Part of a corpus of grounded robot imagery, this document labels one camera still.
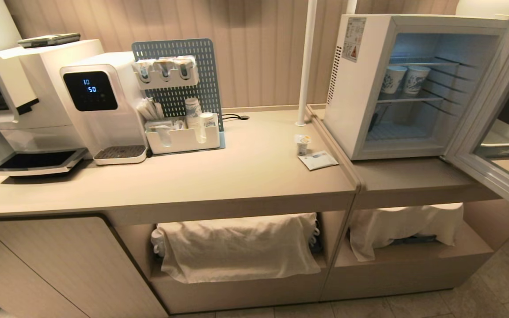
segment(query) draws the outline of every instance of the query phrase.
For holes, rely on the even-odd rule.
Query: drip tray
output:
[[[117,165],[123,163],[141,163],[147,157],[144,145],[113,146],[100,151],[93,160],[98,165]]]
[[[65,151],[17,151],[0,161],[0,175],[26,177],[69,172],[87,153],[86,148]]]

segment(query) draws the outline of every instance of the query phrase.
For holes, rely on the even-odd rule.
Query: beige wall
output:
[[[105,50],[210,38],[223,107],[297,104],[307,0],[5,0],[23,38],[80,32]],[[347,0],[319,0],[309,103],[323,103]],[[358,13],[454,14],[458,0],[360,0]]]

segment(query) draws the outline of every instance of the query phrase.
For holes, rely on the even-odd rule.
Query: blue patterned cup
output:
[[[410,66],[406,81],[404,81],[404,93],[416,95],[422,90],[422,85],[428,78],[431,69],[424,66]]]
[[[400,86],[407,70],[403,66],[388,66],[380,91],[382,93],[394,94],[398,90],[398,86]]]

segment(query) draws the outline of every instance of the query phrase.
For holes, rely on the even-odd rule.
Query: cabinet door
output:
[[[168,317],[99,217],[0,221],[0,240],[90,318]]]
[[[509,201],[509,32],[446,159]]]
[[[0,307],[18,318],[87,318],[1,242]]]

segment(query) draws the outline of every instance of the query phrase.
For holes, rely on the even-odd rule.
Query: warning label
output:
[[[343,42],[343,52],[341,56],[347,60],[356,62],[359,58],[360,43],[364,33],[366,18],[349,18],[347,32],[345,32],[345,42]]]

